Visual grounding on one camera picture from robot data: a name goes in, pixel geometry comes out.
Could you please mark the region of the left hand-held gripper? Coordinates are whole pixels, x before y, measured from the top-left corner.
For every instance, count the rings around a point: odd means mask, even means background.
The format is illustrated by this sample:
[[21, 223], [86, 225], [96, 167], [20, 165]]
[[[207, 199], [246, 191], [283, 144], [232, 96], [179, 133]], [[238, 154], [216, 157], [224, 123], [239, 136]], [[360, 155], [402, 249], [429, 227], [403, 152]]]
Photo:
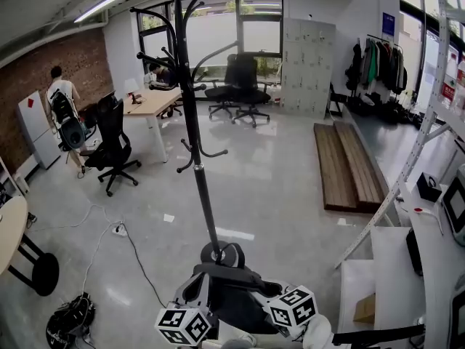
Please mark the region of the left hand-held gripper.
[[193, 274], [176, 290], [166, 308], [160, 309], [155, 329], [168, 344], [200, 347], [204, 341], [219, 337], [219, 320], [211, 312], [209, 287], [209, 274]]

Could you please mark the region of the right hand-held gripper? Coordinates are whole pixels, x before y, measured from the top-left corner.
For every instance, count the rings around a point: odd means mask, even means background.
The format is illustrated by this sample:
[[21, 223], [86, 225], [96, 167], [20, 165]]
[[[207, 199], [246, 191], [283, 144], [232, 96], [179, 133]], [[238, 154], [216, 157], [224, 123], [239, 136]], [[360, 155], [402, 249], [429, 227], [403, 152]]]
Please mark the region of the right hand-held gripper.
[[288, 336], [299, 337], [318, 314], [315, 294], [307, 287], [283, 281], [263, 281], [261, 292], [250, 295], [260, 306], [267, 306], [271, 322]]

